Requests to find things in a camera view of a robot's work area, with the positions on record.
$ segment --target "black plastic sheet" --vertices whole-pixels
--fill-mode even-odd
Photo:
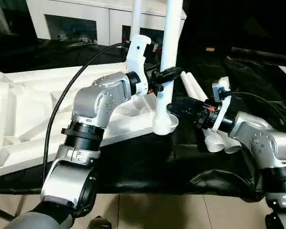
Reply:
[[[47,50],[47,44],[43,44],[42,48]],[[88,54],[83,52],[84,59],[92,56],[97,47],[93,49],[95,50],[87,51]],[[40,66],[38,62],[30,60],[34,65],[30,65],[29,69],[45,69],[47,61],[49,68],[65,67],[67,62],[71,66],[77,52],[69,55],[70,61],[66,60],[64,64],[55,62],[55,58],[59,58],[53,56],[42,56]],[[0,70],[13,72],[12,69],[2,69],[9,64],[15,67],[11,61],[0,59]],[[114,56],[106,61],[113,62]],[[25,64],[17,67],[25,70]],[[210,98],[213,81],[229,76],[232,91],[251,92],[271,100],[286,115],[286,92],[282,88],[286,85],[286,75],[277,66],[206,56],[186,62],[179,60],[178,65],[192,72]],[[175,81],[174,95],[186,95],[180,79]],[[230,109],[261,116],[275,128],[286,131],[269,107],[252,98],[233,98]],[[99,193],[214,194],[240,197],[245,201],[259,201],[264,196],[261,175],[247,149],[243,147],[241,151],[229,155],[224,152],[210,153],[204,144],[201,130],[195,129],[186,120],[180,120],[177,129],[170,135],[148,134],[102,147],[101,152]],[[0,193],[38,193],[40,187],[41,166],[0,177]]]

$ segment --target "white pipe segment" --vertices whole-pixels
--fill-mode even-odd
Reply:
[[[130,27],[130,40],[133,40],[135,35],[140,34],[140,17],[142,11],[142,0],[133,0],[133,18]]]
[[[182,0],[168,0],[164,27],[163,48],[160,71],[176,66]],[[174,82],[163,84],[164,90],[158,92],[156,115],[153,120],[153,132],[166,135],[171,131],[171,119],[166,106],[172,101]]]

